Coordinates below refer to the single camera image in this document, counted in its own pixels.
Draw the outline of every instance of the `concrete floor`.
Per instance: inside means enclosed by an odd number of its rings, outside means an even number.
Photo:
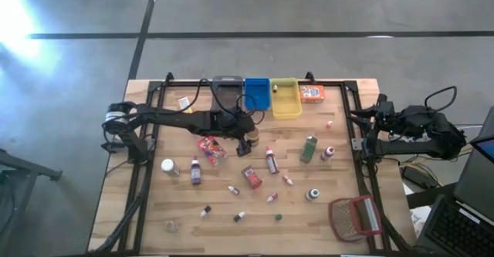
[[[147,0],[0,0],[0,147],[63,169],[40,178],[9,255],[84,252],[107,154],[100,124],[121,100],[136,39],[15,40],[16,33],[139,32]],[[494,0],[156,0],[149,32],[494,30]],[[138,79],[375,77],[397,109],[446,86],[453,123],[494,105],[493,38],[147,40]],[[442,104],[448,98],[439,98]],[[470,138],[477,130],[467,130]],[[465,158],[430,163],[443,183]]]

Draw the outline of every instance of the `black metal frame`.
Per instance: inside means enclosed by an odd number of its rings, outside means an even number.
[[[154,94],[157,90],[159,90],[159,97],[158,97],[158,102],[157,102],[157,107],[162,107],[163,102],[164,102],[164,92],[166,88],[168,87],[196,87],[199,84],[199,81],[171,81],[174,79],[173,75],[169,73],[167,75],[167,78],[164,82],[161,81],[150,81],[148,90],[147,90],[147,98],[146,98],[146,104],[151,105]],[[358,86],[357,82],[354,80],[344,80],[344,81],[316,81],[314,79],[314,76],[311,72],[308,72],[306,74],[306,79],[300,79],[299,84],[304,84],[304,83],[316,83],[318,85],[322,86],[332,86],[332,87],[338,87],[340,88],[341,96],[342,96],[342,101],[343,101],[343,109],[345,112],[345,116],[349,117],[350,116],[350,101],[348,98],[348,93],[350,92],[352,96],[354,97],[354,104],[355,108],[357,110],[361,109],[361,102],[360,102],[360,96],[358,93]],[[207,86],[207,83],[201,83],[201,86]],[[158,125],[153,125],[153,132],[152,134],[154,135],[154,138],[157,138],[158,134]],[[351,144],[351,140],[354,138],[357,138],[357,135],[355,133],[354,125],[353,123],[347,118],[347,129],[348,129],[348,140],[349,143]],[[147,134],[147,124],[143,125],[142,128],[140,129],[140,137],[144,137]],[[369,191],[367,190],[367,187],[364,182],[364,174],[362,173],[362,163],[360,162],[359,158],[359,153],[360,150],[355,150],[352,146],[350,146],[350,149],[352,150],[352,157],[354,159],[354,168],[355,168],[355,174],[356,174],[356,179],[357,179],[357,186],[359,190],[360,195],[366,195],[369,194]],[[155,155],[155,150],[152,150],[150,152],[150,160],[145,164],[145,172],[144,172],[144,179],[143,179],[143,184],[142,188],[147,188],[144,200],[140,203],[139,207],[139,213],[137,216],[137,227],[136,227],[136,232],[134,236],[134,243],[132,246],[131,250],[127,249],[127,239],[128,239],[128,223],[130,223],[130,220],[127,222],[127,225],[125,225],[123,232],[120,235],[120,242],[117,248],[116,252],[113,252],[112,254],[115,255],[138,255],[140,253],[140,246],[142,242],[142,235],[144,231],[144,222],[145,222],[145,216],[146,216],[146,208],[147,208],[147,198],[149,195],[149,190],[151,186],[151,174],[153,170],[153,163],[154,163],[154,155]],[[374,196],[374,200],[377,204],[377,207],[379,208],[381,214],[383,214],[383,205],[382,205],[382,200],[381,200],[381,194],[379,192],[379,187],[377,184],[377,177],[376,173],[374,170],[373,165],[368,165],[369,167],[369,177],[370,177],[370,185],[371,185],[371,190],[372,194]],[[132,171],[132,175],[130,178],[130,184],[129,184],[129,192],[127,196],[127,203],[126,203],[126,211],[129,209],[129,207],[134,203],[135,200],[135,195],[136,195],[136,190],[137,190],[137,179],[139,178],[139,171],[140,171],[140,166],[136,165],[134,166],[134,169]],[[389,240],[389,236],[387,233],[383,233],[382,235],[383,239],[383,246],[384,246],[384,251],[390,252],[391,253],[391,243]],[[367,238],[367,244],[369,246],[369,251],[370,253],[375,253],[379,252],[379,254],[382,254],[383,251],[378,250],[376,247],[376,242],[375,238],[373,236]]]

